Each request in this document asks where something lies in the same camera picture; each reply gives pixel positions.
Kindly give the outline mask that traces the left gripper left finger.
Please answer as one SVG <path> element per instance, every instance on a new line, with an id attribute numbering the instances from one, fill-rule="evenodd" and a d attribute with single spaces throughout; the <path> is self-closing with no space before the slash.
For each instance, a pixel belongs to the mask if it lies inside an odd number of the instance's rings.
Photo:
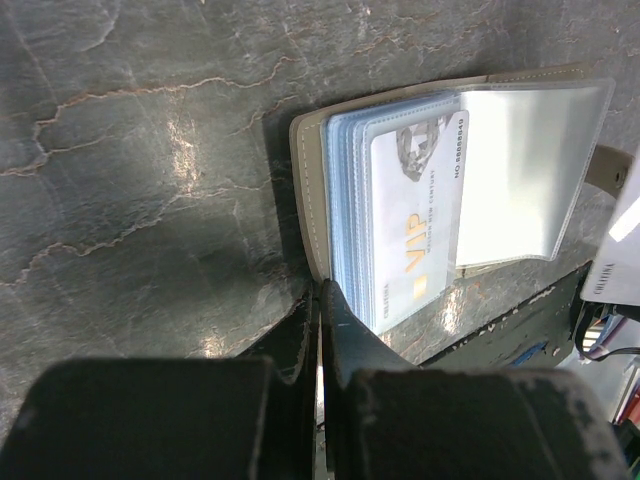
<path id="1" fill-rule="evenodd" d="M 310 283 L 284 318 L 240 353 L 271 366 L 255 479 L 314 477 L 319 334 L 317 286 Z"/>

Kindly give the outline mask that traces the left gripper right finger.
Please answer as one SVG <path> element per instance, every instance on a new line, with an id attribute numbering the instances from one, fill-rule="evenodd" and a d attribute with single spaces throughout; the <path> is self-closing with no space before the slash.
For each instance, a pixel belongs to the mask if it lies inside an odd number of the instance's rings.
<path id="1" fill-rule="evenodd" d="M 346 396 L 353 374 L 359 370 L 407 371 L 415 365 L 357 318 L 333 280 L 324 281 L 321 287 L 321 331 L 327 469 L 337 479 L 347 479 L 351 414 Z"/>

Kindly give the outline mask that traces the grey card holder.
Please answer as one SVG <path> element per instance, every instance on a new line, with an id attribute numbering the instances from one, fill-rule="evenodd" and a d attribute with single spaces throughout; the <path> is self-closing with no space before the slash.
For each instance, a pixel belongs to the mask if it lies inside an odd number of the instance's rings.
<path id="1" fill-rule="evenodd" d="M 296 117 L 292 171 L 314 278 L 384 333 L 461 276 L 553 260 L 580 191 L 630 158 L 598 138 L 615 90 L 580 64 L 439 80 Z"/>

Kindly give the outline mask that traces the white numbered card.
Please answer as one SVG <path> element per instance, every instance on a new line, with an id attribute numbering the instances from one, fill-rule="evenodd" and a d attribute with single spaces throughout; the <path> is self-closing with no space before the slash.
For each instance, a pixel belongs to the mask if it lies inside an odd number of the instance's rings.
<path id="1" fill-rule="evenodd" d="M 412 113 L 369 129 L 377 334 L 438 298 L 455 275 L 469 114 Z"/>

